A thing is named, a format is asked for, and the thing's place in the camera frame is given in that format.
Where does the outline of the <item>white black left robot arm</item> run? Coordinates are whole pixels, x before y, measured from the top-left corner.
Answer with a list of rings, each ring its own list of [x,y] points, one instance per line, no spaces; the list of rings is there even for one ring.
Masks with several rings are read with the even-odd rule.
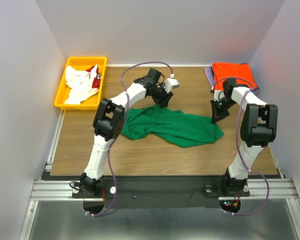
[[[94,142],[91,155],[79,184],[72,187],[74,191],[83,192],[90,197],[96,197],[102,192],[106,158],[123,130],[132,105],[146,97],[152,97],[157,106],[168,106],[173,96],[172,89],[178,88],[180,83],[175,79],[173,70],[163,82],[159,82],[161,76],[160,71],[150,68],[147,75],[135,79],[129,87],[124,86],[124,91],[119,95],[100,101],[92,123]]]

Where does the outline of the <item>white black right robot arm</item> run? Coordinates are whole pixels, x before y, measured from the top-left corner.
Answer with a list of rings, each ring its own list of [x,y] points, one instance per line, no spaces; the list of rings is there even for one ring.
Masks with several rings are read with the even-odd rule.
[[[253,84],[240,78],[228,77],[220,80],[223,96],[216,93],[211,100],[213,124],[229,116],[229,108],[239,105],[236,122],[236,157],[226,169],[220,182],[225,195],[247,193],[247,179],[258,154],[272,143],[277,135],[278,107],[260,100],[253,93]]]

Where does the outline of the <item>green t shirt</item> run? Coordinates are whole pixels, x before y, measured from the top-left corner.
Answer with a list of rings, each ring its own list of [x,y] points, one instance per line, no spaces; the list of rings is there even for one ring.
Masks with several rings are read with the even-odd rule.
[[[130,109],[121,135],[136,141],[149,134],[181,148],[213,144],[224,136],[221,128],[207,116],[157,105]]]

